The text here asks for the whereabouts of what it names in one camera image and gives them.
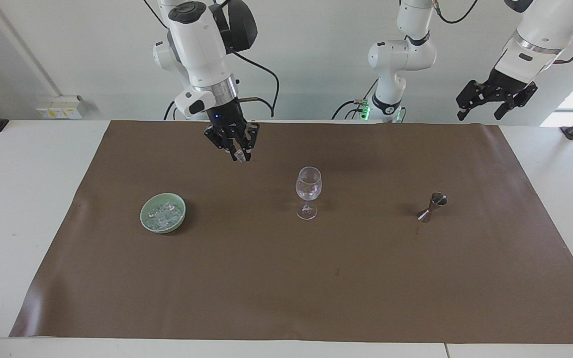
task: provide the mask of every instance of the silver metal ring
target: silver metal ring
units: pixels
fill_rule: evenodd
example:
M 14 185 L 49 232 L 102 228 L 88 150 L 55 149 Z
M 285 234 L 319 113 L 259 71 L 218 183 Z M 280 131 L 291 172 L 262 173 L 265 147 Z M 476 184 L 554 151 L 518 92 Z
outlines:
M 236 85 L 234 75 L 229 76 L 224 81 L 213 86 L 208 86 L 206 88 L 197 88 L 194 86 L 193 89 L 196 91 L 210 91 L 213 93 L 213 96 L 216 97 L 216 107 L 229 103 L 238 96 L 238 86 Z
M 563 50 L 563 49 L 552 50 L 550 48 L 543 48 L 543 47 L 539 47 L 537 45 L 534 45 L 533 43 L 530 43 L 530 41 L 527 41 L 526 39 L 524 39 L 523 36 L 521 36 L 521 34 L 519 34 L 518 30 L 515 31 L 514 34 L 512 34 L 512 38 L 516 40 L 516 42 L 519 44 L 519 46 L 525 48 L 526 50 L 530 50 L 532 52 L 537 52 L 538 54 L 557 55 L 557 54 L 560 54 L 561 51 Z

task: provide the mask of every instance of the brown tablecloth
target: brown tablecloth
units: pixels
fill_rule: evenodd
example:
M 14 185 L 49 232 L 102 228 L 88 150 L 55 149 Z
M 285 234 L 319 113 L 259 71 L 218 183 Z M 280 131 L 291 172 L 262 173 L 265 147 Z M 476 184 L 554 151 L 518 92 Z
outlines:
M 573 344 L 573 257 L 498 127 L 263 124 L 244 164 L 205 127 L 110 124 L 11 336 Z

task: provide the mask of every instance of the bowl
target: bowl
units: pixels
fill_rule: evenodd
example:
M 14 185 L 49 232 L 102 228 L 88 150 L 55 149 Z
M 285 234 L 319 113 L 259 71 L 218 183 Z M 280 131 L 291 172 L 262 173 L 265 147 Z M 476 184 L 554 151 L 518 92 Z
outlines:
M 181 211 L 180 220 L 178 220 L 178 222 L 173 224 L 172 226 L 164 227 L 162 229 L 156 229 L 156 228 L 147 226 L 147 222 L 150 219 L 150 216 L 149 216 L 150 211 L 152 211 L 153 209 L 157 208 L 158 206 L 161 206 L 161 205 L 166 204 L 168 202 L 170 204 L 172 204 L 173 206 L 175 206 L 176 208 L 180 209 L 180 211 Z M 143 225 L 143 227 L 145 227 L 145 229 L 152 231 L 152 233 L 156 233 L 156 234 L 171 233 L 173 230 L 178 229 L 180 224 L 183 223 L 183 221 L 185 220 L 186 213 L 187 213 L 187 207 L 185 206 L 185 201 L 183 200 L 182 197 L 179 197 L 175 193 L 170 193 L 170 192 L 160 193 L 160 194 L 152 197 L 152 199 L 149 199 L 145 203 L 145 205 L 143 205 L 143 208 L 141 208 L 141 225 Z

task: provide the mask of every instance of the wine glass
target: wine glass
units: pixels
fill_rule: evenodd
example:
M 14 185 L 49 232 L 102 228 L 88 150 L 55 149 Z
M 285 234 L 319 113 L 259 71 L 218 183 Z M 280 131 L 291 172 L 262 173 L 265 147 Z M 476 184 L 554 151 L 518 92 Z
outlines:
M 307 166 L 300 170 L 295 182 L 297 195 L 304 204 L 297 215 L 304 220 L 311 220 L 318 215 L 318 208 L 311 201 L 316 200 L 322 192 L 322 174 L 317 168 Z

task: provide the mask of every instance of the green bowl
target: green bowl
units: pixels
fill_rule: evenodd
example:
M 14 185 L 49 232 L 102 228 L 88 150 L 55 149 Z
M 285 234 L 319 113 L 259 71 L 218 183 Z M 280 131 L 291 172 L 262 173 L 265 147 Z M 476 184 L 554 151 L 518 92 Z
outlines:
M 145 222 L 149 218 L 148 214 L 150 213 L 150 211 L 152 211 L 159 205 L 165 204 L 166 202 L 171 202 L 174 206 L 176 206 L 182 211 L 182 214 L 180 215 L 180 220 L 178 220 L 178 222 L 175 223 L 172 227 L 169 227 L 169 229 L 153 230 L 147 227 L 145 225 Z M 152 197 L 152 199 L 149 199 L 145 203 L 145 205 L 143 205 L 143 208 L 141 209 L 141 225 L 143 225 L 145 229 L 152 231 L 152 233 L 167 234 L 171 233 L 173 230 L 178 229 L 180 224 L 182 224 L 183 221 L 185 220 L 186 214 L 187 214 L 187 207 L 185 206 L 185 201 L 183 200 L 182 197 L 179 197 L 178 195 L 175 195 L 175 193 L 170 193 L 170 192 L 160 193 L 159 195 Z

